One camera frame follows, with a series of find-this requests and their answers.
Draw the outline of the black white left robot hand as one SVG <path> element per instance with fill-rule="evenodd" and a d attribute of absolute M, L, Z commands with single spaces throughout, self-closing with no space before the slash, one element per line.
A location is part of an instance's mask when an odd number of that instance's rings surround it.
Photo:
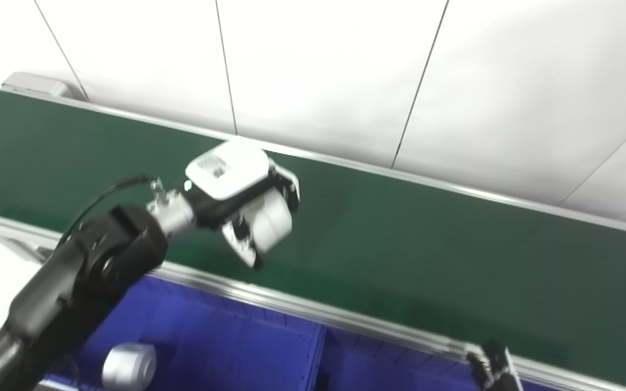
<path fill-rule="evenodd" d="M 298 176 L 279 166 L 263 149 L 228 141 L 191 161 L 181 193 L 196 225 L 221 231 L 251 269 L 288 236 L 301 202 Z"/>

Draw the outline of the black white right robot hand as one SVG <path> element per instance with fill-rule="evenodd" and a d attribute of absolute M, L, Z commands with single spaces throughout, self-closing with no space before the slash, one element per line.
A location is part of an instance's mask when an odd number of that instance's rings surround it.
<path fill-rule="evenodd" d="M 491 338 L 480 344 L 481 354 L 466 354 L 471 366 L 471 377 L 480 390 L 523 390 L 506 345 Z"/>

